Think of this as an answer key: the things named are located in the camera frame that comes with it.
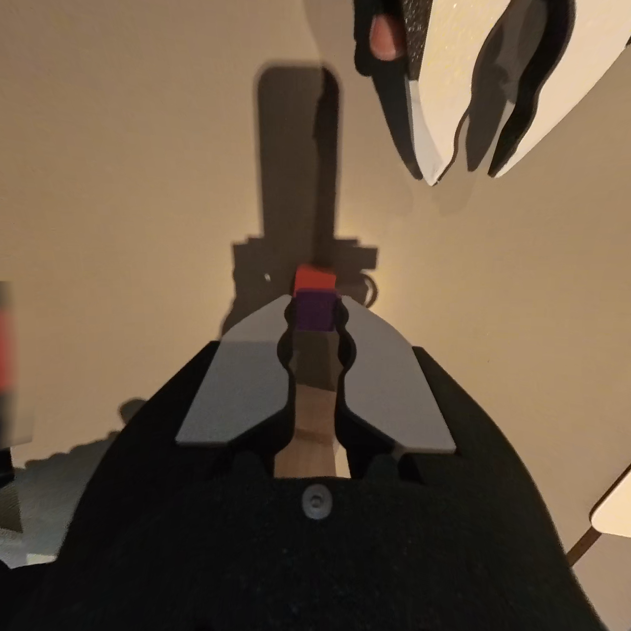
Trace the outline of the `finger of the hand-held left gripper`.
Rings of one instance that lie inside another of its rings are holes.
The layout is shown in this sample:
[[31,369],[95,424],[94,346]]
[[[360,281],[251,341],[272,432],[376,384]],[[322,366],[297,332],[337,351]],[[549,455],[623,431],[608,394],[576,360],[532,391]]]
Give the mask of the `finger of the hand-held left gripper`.
[[472,97],[477,59],[509,1],[432,1],[420,77],[404,74],[414,159],[428,185],[453,162],[456,137]]
[[519,76],[514,108],[488,174],[522,160],[619,58],[630,40],[629,1],[543,1],[539,43]]

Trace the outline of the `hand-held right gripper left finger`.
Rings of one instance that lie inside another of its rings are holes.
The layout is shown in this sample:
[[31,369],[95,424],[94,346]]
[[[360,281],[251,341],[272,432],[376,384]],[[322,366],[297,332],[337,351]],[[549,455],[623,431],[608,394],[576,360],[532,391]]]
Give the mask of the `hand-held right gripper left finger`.
[[176,435],[181,446],[226,446],[279,413],[290,376],[278,355],[288,294],[234,325],[220,341]]

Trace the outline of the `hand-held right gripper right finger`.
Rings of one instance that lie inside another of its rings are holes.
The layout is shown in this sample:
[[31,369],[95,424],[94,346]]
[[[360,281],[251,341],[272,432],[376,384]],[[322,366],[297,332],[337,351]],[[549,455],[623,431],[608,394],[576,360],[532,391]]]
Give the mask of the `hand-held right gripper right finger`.
[[453,454],[456,444],[413,346],[351,297],[339,300],[343,369],[336,436],[348,453]]

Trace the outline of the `purple wooden cube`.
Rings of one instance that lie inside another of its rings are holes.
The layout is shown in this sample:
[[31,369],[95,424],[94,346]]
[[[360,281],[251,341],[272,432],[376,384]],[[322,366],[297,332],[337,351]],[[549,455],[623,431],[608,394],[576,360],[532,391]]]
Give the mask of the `purple wooden cube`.
[[295,328],[300,332],[335,330],[338,294],[335,290],[302,288],[295,295]]

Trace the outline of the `red wooden cube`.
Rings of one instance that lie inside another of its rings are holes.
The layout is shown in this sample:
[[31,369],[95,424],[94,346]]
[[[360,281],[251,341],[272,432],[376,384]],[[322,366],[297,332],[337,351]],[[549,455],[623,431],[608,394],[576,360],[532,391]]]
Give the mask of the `red wooden cube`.
[[300,264],[295,272],[293,296],[301,291],[336,292],[336,274],[330,268]]

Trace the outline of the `person's left hand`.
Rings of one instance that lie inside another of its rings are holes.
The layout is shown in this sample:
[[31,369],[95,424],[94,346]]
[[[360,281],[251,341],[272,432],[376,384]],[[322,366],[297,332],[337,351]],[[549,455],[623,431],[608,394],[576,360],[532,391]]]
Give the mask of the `person's left hand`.
[[390,62],[404,57],[406,40],[403,20],[387,13],[375,15],[368,43],[372,55],[379,61]]

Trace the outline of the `white stand base board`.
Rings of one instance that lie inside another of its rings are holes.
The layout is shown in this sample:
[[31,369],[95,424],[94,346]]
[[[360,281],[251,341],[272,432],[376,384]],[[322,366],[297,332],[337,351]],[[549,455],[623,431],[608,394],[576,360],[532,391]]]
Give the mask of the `white stand base board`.
[[591,527],[600,534],[630,539],[630,466],[596,502],[589,515]]

